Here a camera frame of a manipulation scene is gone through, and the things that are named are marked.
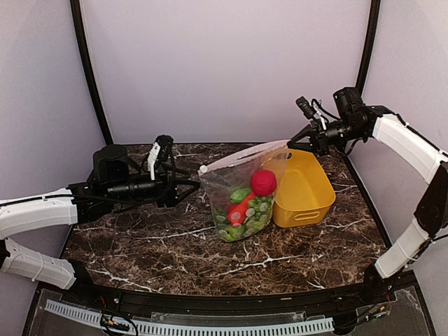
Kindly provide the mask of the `yellow plastic basket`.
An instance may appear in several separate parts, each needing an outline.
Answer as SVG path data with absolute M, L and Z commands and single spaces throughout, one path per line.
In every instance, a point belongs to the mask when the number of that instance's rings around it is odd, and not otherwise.
M 273 221 L 280 228 L 320 223 L 336 194 L 316 157 L 291 150 L 273 206 Z

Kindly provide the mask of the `green toy cucumber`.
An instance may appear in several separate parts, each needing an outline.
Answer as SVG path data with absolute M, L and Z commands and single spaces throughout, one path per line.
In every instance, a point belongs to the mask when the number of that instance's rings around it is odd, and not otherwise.
M 250 188 L 240 188 L 238 190 L 235 190 L 230 195 L 230 201 L 233 204 L 239 204 L 239 203 L 243 202 L 251 193 L 252 193 L 252 189 L 250 189 Z

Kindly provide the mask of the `clear zip top bag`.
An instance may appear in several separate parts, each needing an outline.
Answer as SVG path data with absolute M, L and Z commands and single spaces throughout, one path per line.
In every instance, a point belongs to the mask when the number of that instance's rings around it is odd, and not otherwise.
M 199 180 L 223 241 L 250 237 L 270 222 L 288 161 L 287 143 L 258 144 L 199 168 Z

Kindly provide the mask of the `red toy tomato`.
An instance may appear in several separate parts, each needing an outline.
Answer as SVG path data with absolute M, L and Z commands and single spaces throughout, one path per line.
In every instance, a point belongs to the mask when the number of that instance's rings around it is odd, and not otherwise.
M 251 189 L 256 197 L 266 197 L 277 189 L 277 178 L 273 171 L 261 169 L 251 177 Z

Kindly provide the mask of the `red toy chili pepper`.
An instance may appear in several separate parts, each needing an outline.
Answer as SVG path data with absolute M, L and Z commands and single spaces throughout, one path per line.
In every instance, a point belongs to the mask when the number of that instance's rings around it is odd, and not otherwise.
M 232 227 L 242 226 L 246 219 L 246 212 L 249 209 L 249 202 L 255 197 L 253 193 L 249 194 L 243 201 L 240 203 L 231 206 L 231 209 L 228 211 L 227 219 L 230 222 Z

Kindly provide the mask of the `green toy grapes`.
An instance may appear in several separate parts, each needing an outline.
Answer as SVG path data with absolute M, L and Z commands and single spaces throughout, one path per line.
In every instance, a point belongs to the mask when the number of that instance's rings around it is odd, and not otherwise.
M 248 203 L 244 224 L 263 228 L 272 217 L 273 197 L 255 197 Z

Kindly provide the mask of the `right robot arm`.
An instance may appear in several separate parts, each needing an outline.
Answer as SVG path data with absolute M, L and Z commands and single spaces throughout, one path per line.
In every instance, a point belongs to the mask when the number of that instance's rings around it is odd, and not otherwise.
M 290 149 L 316 156 L 331 149 L 348 155 L 347 144 L 371 139 L 397 156 L 399 168 L 425 186 L 409 224 L 390 247 L 364 272 L 357 297 L 365 304 L 378 301 L 393 282 L 447 229 L 447 152 L 415 130 L 403 117 L 383 105 L 367 105 L 356 87 L 334 93 L 336 114 L 316 101 L 299 97 L 295 103 L 309 124 L 289 142 Z

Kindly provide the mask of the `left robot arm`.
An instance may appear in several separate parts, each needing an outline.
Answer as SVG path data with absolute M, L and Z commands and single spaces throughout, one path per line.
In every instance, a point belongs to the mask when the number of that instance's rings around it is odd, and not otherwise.
M 153 143 L 142 162 L 125 146 L 112 144 L 94 153 L 87 181 L 54 192 L 1 202 L 1 272 L 71 291 L 84 305 L 93 305 L 99 291 L 85 266 L 25 248 L 12 236 L 58 225 L 82 225 L 113 212 L 146 204 L 175 207 L 199 189 L 200 183 L 175 165 L 170 143 Z

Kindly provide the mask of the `right black frame post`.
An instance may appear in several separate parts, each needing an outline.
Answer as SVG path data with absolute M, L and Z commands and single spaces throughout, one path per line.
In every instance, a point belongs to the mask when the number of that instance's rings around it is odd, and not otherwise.
M 381 0 L 371 0 L 370 10 L 367 20 L 367 29 L 365 33 L 365 41 L 363 45 L 363 51 L 360 59 L 360 65 L 358 69 L 358 75 L 356 78 L 356 88 L 360 94 L 363 93 L 365 88 L 368 71 L 370 68 L 370 60 L 375 44 L 375 36 L 377 32 L 377 25 L 379 21 L 379 12 L 381 7 Z

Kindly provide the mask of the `black frame post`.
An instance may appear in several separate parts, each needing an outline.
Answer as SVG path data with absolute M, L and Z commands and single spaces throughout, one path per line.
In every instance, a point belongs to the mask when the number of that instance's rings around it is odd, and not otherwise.
M 100 132 L 104 143 L 106 145 L 114 144 L 109 124 L 106 120 L 106 114 L 102 105 L 102 100 L 99 94 L 97 81 L 90 57 L 88 48 L 87 34 L 85 31 L 85 25 L 83 21 L 83 14 L 81 8 L 81 1 L 70 0 L 71 16 L 73 22 L 73 28 L 76 35 L 76 42 L 78 45 L 78 51 L 80 55 L 81 64 L 83 67 L 84 77 L 87 84 L 88 92 L 92 101 L 94 114 L 97 119 Z
M 379 21 L 379 12 L 381 7 L 381 0 L 371 0 L 370 10 L 367 20 L 367 29 L 365 33 L 365 41 L 363 45 L 363 51 L 360 59 L 360 65 L 358 69 L 358 75 L 356 78 L 356 88 L 360 94 L 363 93 L 365 88 L 368 71 L 370 68 L 370 60 L 375 44 L 375 36 L 377 32 L 377 25 Z

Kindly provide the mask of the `black front rail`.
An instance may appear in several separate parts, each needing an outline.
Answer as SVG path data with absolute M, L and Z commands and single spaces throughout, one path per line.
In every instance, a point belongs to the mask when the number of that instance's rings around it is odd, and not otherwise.
M 104 299 L 107 309 L 128 316 L 149 317 L 155 312 L 217 316 L 306 312 L 308 316 L 317 314 L 334 316 L 365 306 L 358 297 L 358 291 L 362 288 L 360 283 L 281 295 L 213 297 L 147 293 L 94 285 L 87 291 L 96 295 L 91 303 L 52 285 L 40 284 L 38 287 L 61 295 L 63 300 L 88 307 L 100 307 L 101 299 Z

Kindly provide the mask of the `left black frame post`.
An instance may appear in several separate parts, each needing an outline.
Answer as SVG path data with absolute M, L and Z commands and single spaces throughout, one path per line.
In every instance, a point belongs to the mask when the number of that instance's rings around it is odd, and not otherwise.
M 100 132 L 104 143 L 106 145 L 114 144 L 109 124 L 106 120 L 106 114 L 102 105 L 102 100 L 99 94 L 97 81 L 90 57 L 88 48 L 87 34 L 85 31 L 85 25 L 83 21 L 83 14 L 81 8 L 81 1 L 70 0 L 71 16 L 73 22 L 73 28 L 76 35 L 76 42 L 78 45 L 78 51 L 80 55 L 81 64 L 83 67 L 84 77 L 87 84 L 88 92 L 92 101 L 94 114 L 97 119 Z

